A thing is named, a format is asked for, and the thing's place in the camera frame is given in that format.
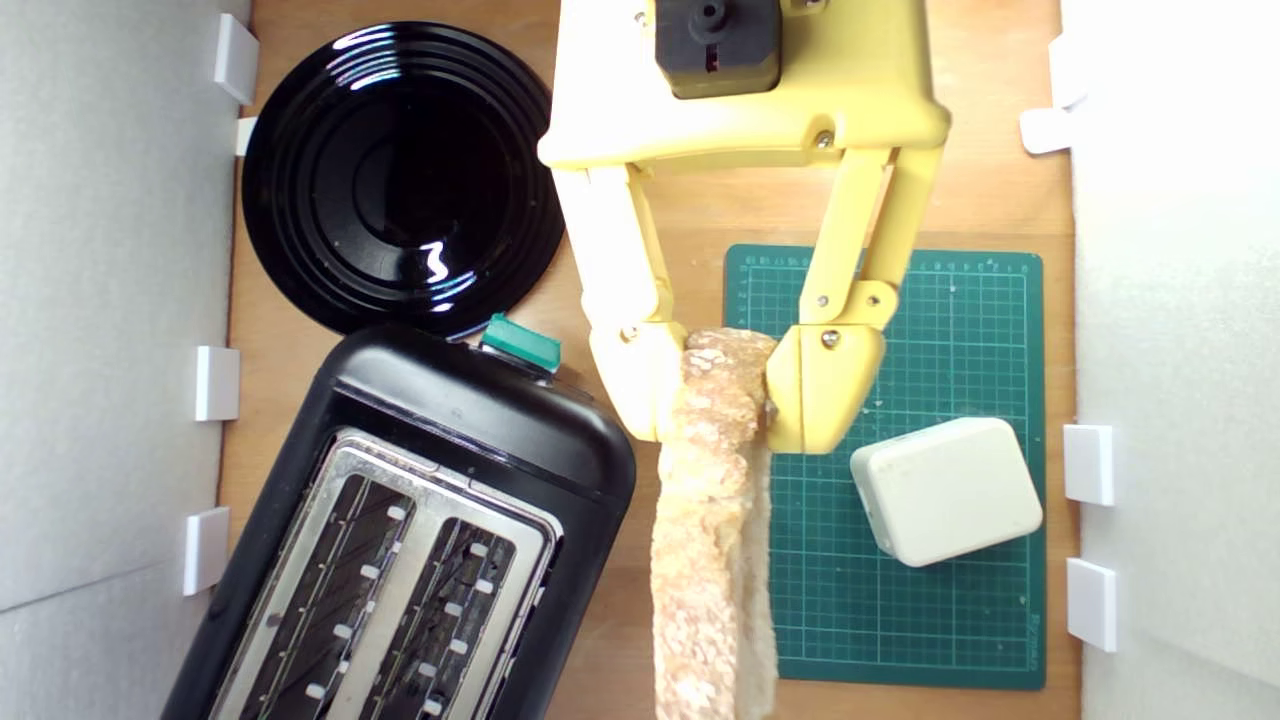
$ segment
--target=bread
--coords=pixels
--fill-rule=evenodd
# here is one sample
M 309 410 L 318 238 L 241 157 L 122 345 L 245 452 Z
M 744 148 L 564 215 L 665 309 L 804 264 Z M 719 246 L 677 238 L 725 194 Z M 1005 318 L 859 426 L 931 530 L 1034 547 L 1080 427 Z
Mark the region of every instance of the bread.
M 658 460 L 652 577 L 657 715 L 755 720 L 773 711 L 769 451 L 772 338 L 692 333 Z

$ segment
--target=white bracket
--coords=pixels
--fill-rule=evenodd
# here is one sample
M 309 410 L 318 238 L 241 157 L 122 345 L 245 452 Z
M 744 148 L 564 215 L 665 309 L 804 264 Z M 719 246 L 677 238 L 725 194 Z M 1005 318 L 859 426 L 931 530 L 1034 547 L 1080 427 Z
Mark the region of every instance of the white bracket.
M 243 158 L 248 152 L 248 138 L 253 135 L 253 127 L 257 126 L 257 115 L 252 118 L 241 118 L 236 122 L 236 156 Z
M 182 594 L 193 596 L 212 587 L 223 577 L 227 569 L 230 516 L 228 507 L 214 507 L 187 516 Z
M 218 54 L 214 82 L 241 105 L 253 104 L 257 85 L 257 38 L 230 13 L 218 18 Z
M 239 418 L 239 350 L 196 348 L 196 420 Z
M 1115 570 L 1066 560 L 1066 630 L 1103 652 L 1116 651 Z
M 1048 44 L 1048 79 L 1052 92 L 1052 108 L 1033 108 L 1024 110 L 1018 119 L 1023 135 L 1023 147 L 1032 155 L 1043 155 L 1066 150 L 1075 142 L 1074 118 L 1071 109 L 1089 95 L 1092 65 L 1088 55 L 1088 42 L 1083 20 L 1068 24 L 1066 18 L 1091 12 L 1089 0 L 1062 3 L 1062 33 Z
M 1062 468 L 1068 498 L 1105 507 L 1116 503 L 1108 425 L 1064 425 Z

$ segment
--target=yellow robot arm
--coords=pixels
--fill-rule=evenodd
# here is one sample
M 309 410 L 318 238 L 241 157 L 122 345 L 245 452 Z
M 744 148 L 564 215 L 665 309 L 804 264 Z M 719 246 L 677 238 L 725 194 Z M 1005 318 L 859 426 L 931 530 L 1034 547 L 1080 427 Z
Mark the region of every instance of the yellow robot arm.
M 539 155 L 564 211 L 593 356 L 640 439 L 664 436 L 686 334 L 644 199 L 652 174 L 836 167 L 799 323 L 768 364 L 774 451 L 829 452 L 884 352 L 950 128 L 932 95 L 923 4 L 780 1 L 772 90 L 680 100 L 654 60 L 653 0 L 562 0 Z

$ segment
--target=white plastic box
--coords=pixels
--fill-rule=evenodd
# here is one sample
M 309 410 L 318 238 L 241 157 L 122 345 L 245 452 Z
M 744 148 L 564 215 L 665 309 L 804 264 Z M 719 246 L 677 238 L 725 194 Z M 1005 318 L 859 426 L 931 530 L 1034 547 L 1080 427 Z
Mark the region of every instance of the white plastic box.
M 1025 536 L 1044 519 L 1018 436 L 997 418 L 868 445 L 850 469 L 876 542 L 913 568 Z

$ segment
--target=white wall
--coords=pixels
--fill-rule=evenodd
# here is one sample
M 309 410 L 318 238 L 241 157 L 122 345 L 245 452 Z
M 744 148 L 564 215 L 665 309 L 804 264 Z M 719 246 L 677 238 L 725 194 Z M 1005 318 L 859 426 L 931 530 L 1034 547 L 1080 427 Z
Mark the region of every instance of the white wall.
M 155 716 L 206 598 L 182 518 L 221 428 L 236 102 L 218 13 L 248 0 L 0 0 L 0 717 Z
M 1084 716 L 1280 717 L 1280 8 L 1064 0 L 1075 113 L 1082 423 L 1116 433 L 1119 652 Z

